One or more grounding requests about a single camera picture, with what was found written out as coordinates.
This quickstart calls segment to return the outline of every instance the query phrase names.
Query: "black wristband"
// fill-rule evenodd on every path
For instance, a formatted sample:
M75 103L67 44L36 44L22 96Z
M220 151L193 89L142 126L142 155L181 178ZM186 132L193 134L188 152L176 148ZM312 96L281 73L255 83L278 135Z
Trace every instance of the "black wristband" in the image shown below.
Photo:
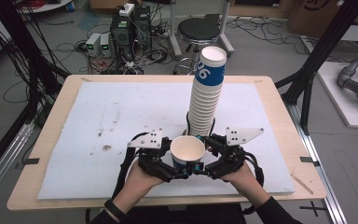
M120 211L112 202L111 199L107 200L104 204L105 208L109 210L118 220L121 220L124 216L126 216L123 212Z

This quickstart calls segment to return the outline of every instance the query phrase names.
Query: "hand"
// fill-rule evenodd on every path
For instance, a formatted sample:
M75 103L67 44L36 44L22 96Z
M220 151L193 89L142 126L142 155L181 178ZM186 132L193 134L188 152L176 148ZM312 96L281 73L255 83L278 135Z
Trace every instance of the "hand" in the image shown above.
M113 203L121 212L127 214L153 187L162 183L164 181L147 174L139 167L138 161L135 161L123 189L113 200Z
M257 182L246 161L238 171L224 175L221 179L230 182L238 193L245 196L255 208L265 203L270 197Z

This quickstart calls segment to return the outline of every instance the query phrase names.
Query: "white board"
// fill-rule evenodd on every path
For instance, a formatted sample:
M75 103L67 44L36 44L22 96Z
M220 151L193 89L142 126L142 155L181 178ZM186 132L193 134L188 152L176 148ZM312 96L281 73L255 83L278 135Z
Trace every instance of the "white board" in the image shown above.
M345 124L350 128L358 128L358 98L353 91L341 88L337 84L339 72L347 65L324 63L319 69L319 78ZM358 82L358 67L351 79Z
M95 83L81 86L48 162L38 199L109 198L127 143L137 133L162 128L173 139L186 129L191 84ZM214 133L227 126L262 127L244 149L258 158L268 192L294 192L280 149L253 84L224 84ZM164 158L172 164L171 154ZM206 164L216 157L205 153ZM153 188L147 197L238 194L228 183L192 175Z

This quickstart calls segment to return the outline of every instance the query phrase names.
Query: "round stool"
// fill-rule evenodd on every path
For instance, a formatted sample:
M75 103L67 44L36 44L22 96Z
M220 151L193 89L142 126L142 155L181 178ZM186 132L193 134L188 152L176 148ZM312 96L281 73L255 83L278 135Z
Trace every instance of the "round stool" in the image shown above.
M219 37L220 30L217 27L217 24L213 24L211 21L200 18L191 18L185 21L181 21L178 25L177 32L179 38L189 44L186 52L190 51L192 45L194 45L195 48L193 50L193 57L182 59L175 66L173 73L175 75L179 75L178 69L185 68L189 70L187 75L190 75L197 69L197 63L200 59L199 46L216 42L217 38ZM183 65L183 63L188 60L191 60L191 65Z

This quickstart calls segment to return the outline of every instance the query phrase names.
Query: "blue and white cup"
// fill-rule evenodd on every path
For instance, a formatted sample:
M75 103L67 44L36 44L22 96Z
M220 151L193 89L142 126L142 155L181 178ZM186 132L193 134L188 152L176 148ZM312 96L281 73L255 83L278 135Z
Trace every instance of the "blue and white cup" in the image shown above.
M189 162L199 162L204 153L205 145L194 136L180 136L171 142L173 167L179 170L186 168Z
M214 114L223 87L227 54L215 46L201 51L196 75L193 79L188 120L189 135L209 135Z

